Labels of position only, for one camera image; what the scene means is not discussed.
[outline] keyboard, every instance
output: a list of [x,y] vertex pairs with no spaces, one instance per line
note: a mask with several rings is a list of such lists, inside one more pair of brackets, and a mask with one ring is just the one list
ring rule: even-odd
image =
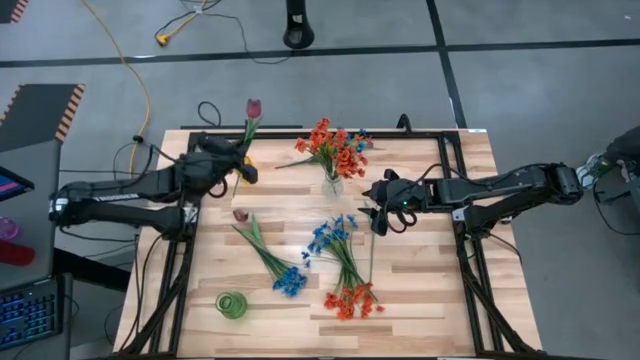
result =
[[63,278],[0,293],[0,350],[62,331]]

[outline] black stand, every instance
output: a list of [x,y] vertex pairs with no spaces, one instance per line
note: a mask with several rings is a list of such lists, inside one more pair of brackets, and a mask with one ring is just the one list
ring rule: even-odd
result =
[[287,29],[284,32],[284,44],[294,50],[300,50],[313,44],[315,35],[307,19],[305,0],[287,0]]
[[130,272],[88,260],[70,252],[54,249],[53,274],[70,273],[75,280],[126,292]]

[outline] black and orange striped tape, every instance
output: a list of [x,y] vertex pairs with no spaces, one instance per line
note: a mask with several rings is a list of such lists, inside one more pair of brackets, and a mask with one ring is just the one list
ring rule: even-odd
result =
[[84,84],[79,84],[75,89],[73,89],[71,99],[69,99],[69,103],[67,103],[67,108],[64,110],[64,114],[60,120],[60,125],[58,125],[58,131],[56,131],[56,139],[60,140],[60,142],[64,142],[64,139],[69,133],[71,122],[73,121],[73,117],[76,115],[78,106],[80,106],[80,100],[82,100],[85,88],[86,86]]
[[11,105],[13,105],[13,102],[16,100],[16,97],[18,96],[20,89],[22,89],[22,85],[18,86],[18,88],[13,94],[13,97],[11,98],[11,100],[9,100],[9,105],[7,105],[7,109],[2,113],[2,115],[0,115],[0,127],[2,126],[2,122],[7,118],[7,114],[9,113],[9,110],[11,110]]
[[18,2],[16,3],[16,7],[13,9],[13,13],[11,14],[11,24],[15,24],[20,21],[20,19],[22,18],[22,14],[27,7],[27,3],[29,3],[29,0],[18,0]]

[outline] orange flower bouquet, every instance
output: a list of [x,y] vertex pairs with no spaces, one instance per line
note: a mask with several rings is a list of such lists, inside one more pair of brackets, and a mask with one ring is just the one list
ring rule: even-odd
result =
[[338,192],[342,192],[341,178],[350,179],[356,174],[364,176],[365,171],[361,165],[366,166],[368,160],[362,152],[373,142],[370,136],[367,137],[364,129],[351,137],[341,128],[335,133],[330,132],[329,123],[329,119],[323,118],[311,130],[309,141],[298,138],[295,148],[300,152],[309,151],[312,154],[311,159],[318,162],[325,171],[325,185],[328,184],[325,187],[337,196]]

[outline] desk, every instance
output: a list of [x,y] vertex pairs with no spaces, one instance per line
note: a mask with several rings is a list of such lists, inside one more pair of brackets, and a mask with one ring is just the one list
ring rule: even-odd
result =
[[[162,150],[177,157],[186,151],[188,138],[189,131],[167,131]],[[496,173],[485,132],[461,131],[460,140],[471,178]],[[333,289],[337,280],[337,266],[316,262],[307,288],[294,299],[285,298],[271,290],[272,280],[258,255],[231,228],[236,224],[232,210],[248,209],[256,214],[271,251],[299,262],[312,230],[331,216],[355,214],[364,201],[360,193],[379,180],[384,169],[391,167],[401,177],[415,179],[430,164],[440,162],[438,146],[432,139],[384,140],[374,135],[374,142],[375,149],[366,152],[369,165],[365,177],[345,181],[344,194],[331,201],[321,195],[323,172],[319,166],[274,169],[305,157],[293,149],[295,140],[254,140],[249,156],[259,171],[258,184],[241,183],[234,199],[232,189],[222,199],[203,199],[178,356],[474,354],[450,215],[419,215],[417,225],[406,233],[376,238],[373,290],[386,310],[374,312],[370,319],[344,322],[335,318],[335,311],[323,307],[326,292]],[[455,162],[451,155],[449,160]],[[160,159],[158,166],[168,165],[168,161]],[[430,177],[442,177],[442,173],[434,170]],[[227,180],[232,187],[235,175]],[[361,231],[354,234],[353,251],[367,278],[368,266],[364,264],[369,258],[370,230],[363,215],[358,215],[357,220]],[[498,225],[494,233],[514,243],[509,226]],[[152,229],[142,231],[140,264],[157,235]],[[150,256],[141,312],[143,324],[158,300],[167,246],[167,242],[161,242]],[[484,240],[484,250],[496,305],[529,345],[540,348],[517,257],[490,239]],[[216,296],[224,291],[246,295],[249,310],[243,318],[227,320],[215,309]],[[114,350],[120,348],[129,332],[136,306],[132,276]],[[478,306],[485,347],[490,348],[486,316]],[[173,310],[168,314],[161,350],[167,348]]]

